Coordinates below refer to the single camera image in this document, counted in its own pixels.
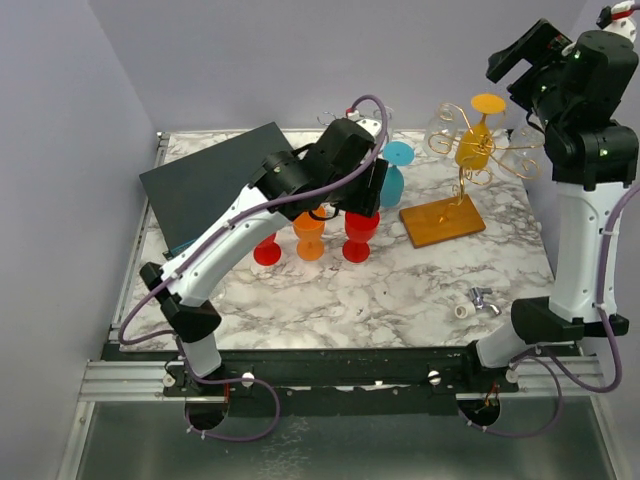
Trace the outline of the red wine glass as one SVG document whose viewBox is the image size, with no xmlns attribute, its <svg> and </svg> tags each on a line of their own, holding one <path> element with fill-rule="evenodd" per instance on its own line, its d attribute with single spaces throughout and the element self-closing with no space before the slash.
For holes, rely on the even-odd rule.
<svg viewBox="0 0 640 480">
<path fill-rule="evenodd" d="M 261 266 L 272 266 L 281 258 L 281 248 L 276 242 L 276 234 L 266 237 L 253 250 L 254 260 Z"/>
<path fill-rule="evenodd" d="M 355 213 L 345 215 L 345 232 L 347 240 L 342 247 L 346 260 L 352 263 L 362 263 L 368 259 L 371 250 L 369 241 L 374 237 L 380 222 L 380 214 L 376 212 L 372 217 Z"/>
</svg>

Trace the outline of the orange wine glass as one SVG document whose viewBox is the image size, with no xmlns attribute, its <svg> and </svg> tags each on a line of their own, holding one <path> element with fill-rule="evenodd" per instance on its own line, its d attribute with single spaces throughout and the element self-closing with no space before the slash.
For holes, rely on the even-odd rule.
<svg viewBox="0 0 640 480">
<path fill-rule="evenodd" d="M 293 230 L 298 238 L 296 252 L 302 260 L 312 262 L 323 256 L 323 221 L 316 220 L 308 212 L 304 212 L 293 222 Z"/>
</svg>

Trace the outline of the yellow wine glass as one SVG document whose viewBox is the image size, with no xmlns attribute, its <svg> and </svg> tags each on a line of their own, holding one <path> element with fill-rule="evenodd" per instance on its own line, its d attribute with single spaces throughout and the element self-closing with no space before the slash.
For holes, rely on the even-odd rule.
<svg viewBox="0 0 640 480">
<path fill-rule="evenodd" d="M 481 117 L 476 124 L 471 124 L 463 117 L 468 129 L 457 144 L 455 161 L 460 168 L 467 171 L 481 171 L 487 166 L 494 147 L 487 118 L 504 114 L 506 102 L 497 95 L 482 93 L 471 99 L 471 106 Z"/>
</svg>

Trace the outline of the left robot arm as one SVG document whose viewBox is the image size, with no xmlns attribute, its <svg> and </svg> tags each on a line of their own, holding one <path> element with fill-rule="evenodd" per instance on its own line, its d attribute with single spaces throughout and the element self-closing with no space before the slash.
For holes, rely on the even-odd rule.
<svg viewBox="0 0 640 480">
<path fill-rule="evenodd" d="M 197 393 L 214 393 L 222 380 L 215 338 L 221 317 L 209 300 L 217 284 L 261 241 L 325 203 L 372 217 L 387 168 L 378 156 L 385 137 L 378 119 L 338 118 L 316 141 L 267 155 L 229 208 L 188 248 L 163 265 L 141 268 Z"/>
</svg>

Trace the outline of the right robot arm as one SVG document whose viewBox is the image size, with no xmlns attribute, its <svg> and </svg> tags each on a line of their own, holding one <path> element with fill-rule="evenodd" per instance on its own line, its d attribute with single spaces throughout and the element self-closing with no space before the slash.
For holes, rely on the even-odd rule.
<svg viewBox="0 0 640 480">
<path fill-rule="evenodd" d="M 614 294 L 619 217 L 636 178 L 639 139 L 613 114 L 639 64 L 630 12 L 606 10 L 594 30 L 570 40 L 545 19 L 488 59 L 499 82 L 519 62 L 529 69 L 508 92 L 535 115 L 557 185 L 560 237 L 548 297 L 517 299 L 509 321 L 475 344 L 460 379 L 480 392 L 496 369 L 539 344 L 623 336 L 629 322 Z"/>
</svg>

